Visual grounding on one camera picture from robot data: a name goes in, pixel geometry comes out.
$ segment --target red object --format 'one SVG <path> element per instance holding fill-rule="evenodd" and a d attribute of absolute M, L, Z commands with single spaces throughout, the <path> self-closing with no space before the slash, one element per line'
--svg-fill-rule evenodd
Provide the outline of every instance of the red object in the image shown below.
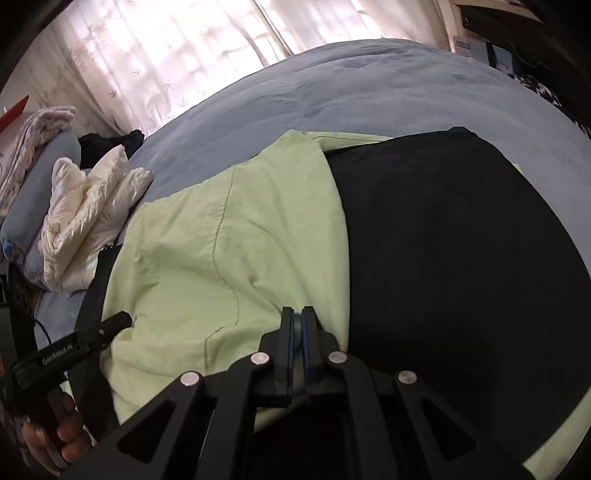
<path fill-rule="evenodd" d="M 14 122 L 20 114 L 23 113 L 28 100 L 29 96 L 27 95 L 22 100 L 19 100 L 19 102 L 15 106 L 13 106 L 8 112 L 0 116 L 0 134 L 4 132 L 4 129 L 12 122 Z"/>

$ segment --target folded blanket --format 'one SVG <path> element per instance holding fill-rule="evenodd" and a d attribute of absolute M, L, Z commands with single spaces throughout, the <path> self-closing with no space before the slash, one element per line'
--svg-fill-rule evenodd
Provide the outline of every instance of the folded blanket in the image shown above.
<path fill-rule="evenodd" d="M 144 168 L 130 170 L 122 145 L 101 158 L 88 176 L 69 158 L 57 160 L 40 241 L 43 280 L 50 290 L 69 296 L 88 288 L 98 252 L 115 240 L 152 178 Z"/>
<path fill-rule="evenodd" d="M 68 128 L 75 113 L 72 106 L 49 107 L 24 122 L 12 155 L 3 158 L 0 164 L 0 224 L 17 197 L 25 174 L 36 160 L 35 149 Z"/>

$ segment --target black strap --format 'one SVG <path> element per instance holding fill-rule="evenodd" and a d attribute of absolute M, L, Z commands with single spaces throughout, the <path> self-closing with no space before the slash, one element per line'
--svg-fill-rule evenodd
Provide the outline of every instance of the black strap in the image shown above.
<path fill-rule="evenodd" d="M 95 278 L 90 284 L 76 320 L 76 330 L 99 325 L 109 277 L 122 245 L 106 247 L 99 253 Z M 77 364 L 68 372 L 72 393 L 85 425 L 96 440 L 102 440 L 119 426 L 113 407 L 111 387 L 100 370 L 100 353 Z"/>

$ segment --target floral blanket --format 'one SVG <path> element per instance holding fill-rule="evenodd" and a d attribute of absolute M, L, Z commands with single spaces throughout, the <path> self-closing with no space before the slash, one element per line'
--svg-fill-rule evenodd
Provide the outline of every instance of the floral blanket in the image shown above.
<path fill-rule="evenodd" d="M 32 114 L 22 125 L 11 155 L 0 158 L 0 225 L 17 197 L 38 147 L 68 128 L 76 108 L 53 106 Z"/>

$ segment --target blue pillow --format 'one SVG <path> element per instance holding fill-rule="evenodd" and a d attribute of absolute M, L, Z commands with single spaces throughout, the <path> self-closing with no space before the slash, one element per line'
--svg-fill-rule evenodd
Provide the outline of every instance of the blue pillow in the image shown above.
<path fill-rule="evenodd" d="M 86 175 L 91 171 L 91 168 L 82 170 Z M 25 261 L 22 263 L 21 271 L 25 278 L 33 285 L 42 288 L 43 290 L 49 290 L 45 282 L 43 281 L 43 254 L 39 251 L 39 241 L 41 240 L 41 232 L 43 227 L 39 229 L 31 248 L 29 248 L 25 255 Z"/>
<path fill-rule="evenodd" d="M 0 229 L 2 250 L 9 260 L 22 264 L 31 249 L 51 199 L 51 174 L 60 157 L 68 157 L 80 165 L 80 142 L 71 130 L 65 130 L 49 141 L 27 173 L 10 211 Z"/>

